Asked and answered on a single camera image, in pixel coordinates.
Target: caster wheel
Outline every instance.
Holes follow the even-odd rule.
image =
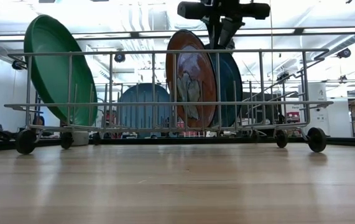
[[[23,130],[18,133],[16,137],[16,149],[17,152],[28,155],[30,154],[36,147],[36,134],[31,130]]]
[[[308,145],[313,152],[322,152],[326,147],[326,135],[321,128],[310,128],[307,133]]]
[[[101,144],[101,137],[100,137],[100,133],[94,133],[93,134],[93,144],[95,146],[98,146]]]
[[[259,141],[260,141],[259,133],[257,133],[257,132],[254,131],[254,132],[252,133],[251,139],[252,139],[252,141],[253,141],[254,143],[259,143]]]
[[[284,130],[277,130],[275,139],[277,140],[278,147],[283,148],[288,144],[288,133]]]
[[[72,133],[61,134],[61,147],[63,149],[69,149],[72,146],[72,143],[73,143]]]

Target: white wall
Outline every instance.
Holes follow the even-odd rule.
[[[347,99],[334,99],[327,108],[329,119],[329,135],[336,138],[351,138],[352,127]]]
[[[16,132],[19,128],[25,127],[25,112],[14,111],[5,108],[9,103],[25,103],[27,97],[27,71],[16,71],[10,63],[0,60],[0,124],[5,131]],[[31,84],[31,103],[35,103],[35,88]],[[59,126],[60,121],[47,109],[41,108],[44,112],[45,124]]]
[[[298,86],[298,92],[302,92],[302,86]],[[326,85],[325,83],[309,83],[308,84],[308,97],[310,101],[326,101]],[[300,111],[300,121],[304,121],[305,111]],[[328,121],[328,111],[326,108],[315,108],[310,109],[310,124],[304,128],[307,133],[310,128],[321,128],[326,135],[329,135],[329,121]]]

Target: orange plate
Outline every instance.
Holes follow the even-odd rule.
[[[168,50],[203,50],[202,41],[188,30],[176,32],[169,41]],[[177,62],[177,101],[215,102],[216,80],[210,56],[207,53],[176,54]],[[166,81],[173,93],[173,54],[166,55]],[[187,106],[187,124],[190,128],[200,128],[202,123],[208,127],[214,116],[216,105],[211,106]],[[185,119],[183,106],[177,106],[177,113],[182,120]]]

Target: ceiling light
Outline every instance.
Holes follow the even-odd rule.
[[[72,34],[73,38],[76,40],[82,39],[117,39],[117,38],[129,38],[131,37],[128,32],[120,32],[120,33],[109,33],[109,34]]]
[[[193,33],[197,36],[208,36],[209,32],[207,30],[194,30]]]
[[[24,41],[24,35],[0,35],[0,41]]]
[[[355,27],[325,27],[325,28],[305,28],[305,34],[316,34],[319,32],[328,32],[331,34],[342,32],[355,32]]]
[[[54,3],[55,0],[39,0],[39,3]]]
[[[236,35],[292,34],[295,29],[239,29]]]
[[[139,37],[171,37],[174,33],[174,31],[139,32]]]
[[[347,99],[347,100],[355,100],[355,96],[327,97],[327,99]]]

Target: wooden table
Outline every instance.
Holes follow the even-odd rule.
[[[355,147],[0,151],[0,223],[355,223]]]

